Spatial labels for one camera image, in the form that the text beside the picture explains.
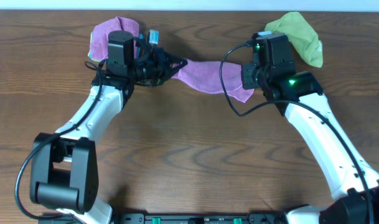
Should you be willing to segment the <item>purple microfibre cloth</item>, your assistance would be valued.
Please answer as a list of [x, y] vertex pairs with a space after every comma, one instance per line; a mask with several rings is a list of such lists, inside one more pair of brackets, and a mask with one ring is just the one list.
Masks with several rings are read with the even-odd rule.
[[[220, 62], [195, 62], [187, 61], [187, 65], [172, 76], [191, 88], [207, 94], [223, 93], [222, 84], [219, 74]], [[236, 100], [246, 103], [253, 95], [254, 90], [245, 90], [241, 82], [241, 65], [235, 63], [223, 64], [223, 82], [228, 96], [234, 97]]]

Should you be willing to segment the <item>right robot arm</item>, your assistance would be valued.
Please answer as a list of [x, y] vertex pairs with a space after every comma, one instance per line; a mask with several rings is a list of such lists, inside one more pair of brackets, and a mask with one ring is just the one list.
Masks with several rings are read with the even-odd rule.
[[379, 223], [379, 173], [360, 155], [336, 120], [323, 88], [310, 72], [297, 72], [283, 33], [259, 32], [246, 43], [253, 59], [242, 66], [246, 90], [266, 101], [305, 140], [328, 183], [333, 204], [286, 211], [287, 223]]

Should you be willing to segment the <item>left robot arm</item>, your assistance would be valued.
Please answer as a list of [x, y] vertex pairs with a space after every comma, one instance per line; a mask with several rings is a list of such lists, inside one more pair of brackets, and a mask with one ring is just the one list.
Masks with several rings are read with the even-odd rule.
[[88, 98], [56, 132], [40, 133], [25, 161], [31, 165], [30, 200], [60, 213], [39, 220], [111, 223], [112, 207], [97, 196], [96, 144], [136, 85], [162, 85], [188, 64], [128, 31], [112, 31], [107, 41], [107, 57], [93, 66]]

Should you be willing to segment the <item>green microfibre cloth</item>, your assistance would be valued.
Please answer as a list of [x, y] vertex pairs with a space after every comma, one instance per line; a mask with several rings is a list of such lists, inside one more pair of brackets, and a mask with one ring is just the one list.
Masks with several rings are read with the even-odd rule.
[[285, 34], [303, 61], [313, 67], [322, 67], [322, 42], [300, 12], [288, 12], [280, 19], [267, 23], [264, 30]]

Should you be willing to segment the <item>folded purple cloth on stack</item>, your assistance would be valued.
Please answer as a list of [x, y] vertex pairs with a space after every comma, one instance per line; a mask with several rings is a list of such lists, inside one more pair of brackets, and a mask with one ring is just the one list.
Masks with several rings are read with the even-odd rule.
[[108, 34], [116, 30], [123, 30], [139, 37], [139, 24], [132, 19], [115, 17], [94, 27], [90, 35], [90, 49], [88, 57], [96, 62], [108, 58]]

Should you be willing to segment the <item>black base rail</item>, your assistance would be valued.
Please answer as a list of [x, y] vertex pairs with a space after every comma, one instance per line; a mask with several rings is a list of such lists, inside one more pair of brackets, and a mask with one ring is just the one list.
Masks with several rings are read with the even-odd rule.
[[145, 214], [120, 213], [111, 216], [113, 224], [289, 224], [301, 223], [284, 212], [244, 214]]

